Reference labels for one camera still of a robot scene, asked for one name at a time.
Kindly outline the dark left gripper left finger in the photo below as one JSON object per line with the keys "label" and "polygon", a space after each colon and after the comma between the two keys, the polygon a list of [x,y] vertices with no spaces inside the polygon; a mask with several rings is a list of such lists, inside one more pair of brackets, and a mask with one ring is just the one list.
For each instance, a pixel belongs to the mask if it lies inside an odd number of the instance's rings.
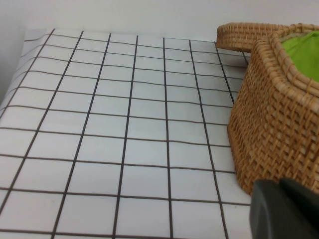
{"label": "dark left gripper left finger", "polygon": [[257,180],[250,208],[254,239],[317,239],[319,219],[307,219],[281,189],[279,182]]}

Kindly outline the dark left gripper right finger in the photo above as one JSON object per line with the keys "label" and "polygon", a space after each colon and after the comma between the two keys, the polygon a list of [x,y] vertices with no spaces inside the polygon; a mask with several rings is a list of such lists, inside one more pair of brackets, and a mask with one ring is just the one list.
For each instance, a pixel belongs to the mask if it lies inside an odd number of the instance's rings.
{"label": "dark left gripper right finger", "polygon": [[279,185],[307,219],[319,218],[319,195],[291,178],[283,178]]}

